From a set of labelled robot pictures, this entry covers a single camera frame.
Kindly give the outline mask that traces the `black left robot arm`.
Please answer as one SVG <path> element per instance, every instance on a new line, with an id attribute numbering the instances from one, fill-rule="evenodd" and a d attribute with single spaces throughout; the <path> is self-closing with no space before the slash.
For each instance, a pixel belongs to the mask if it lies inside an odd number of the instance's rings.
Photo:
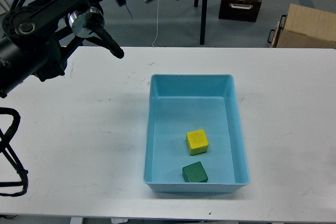
<path id="1" fill-rule="evenodd" d="M 14 0 L 2 21 L 1 97 L 31 75 L 40 81 L 64 75 L 68 58 L 84 40 L 123 58 L 123 50 L 104 28 L 101 1 Z M 124 6 L 128 0 L 115 1 Z"/>

